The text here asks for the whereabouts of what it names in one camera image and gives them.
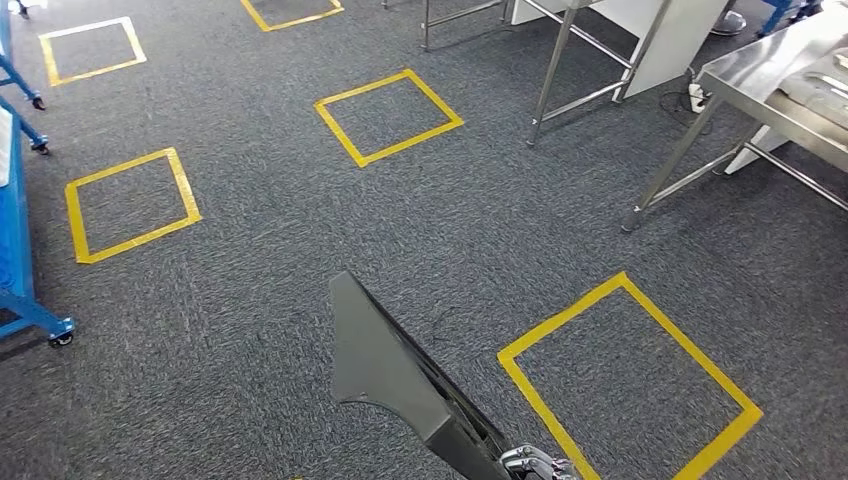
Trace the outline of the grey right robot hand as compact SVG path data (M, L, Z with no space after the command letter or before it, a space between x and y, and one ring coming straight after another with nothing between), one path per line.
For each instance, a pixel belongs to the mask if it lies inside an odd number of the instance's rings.
M535 474L540 479L578 480L575 466L567 458L554 458L539 448L524 444L505 451L499 458L501 465L518 479Z

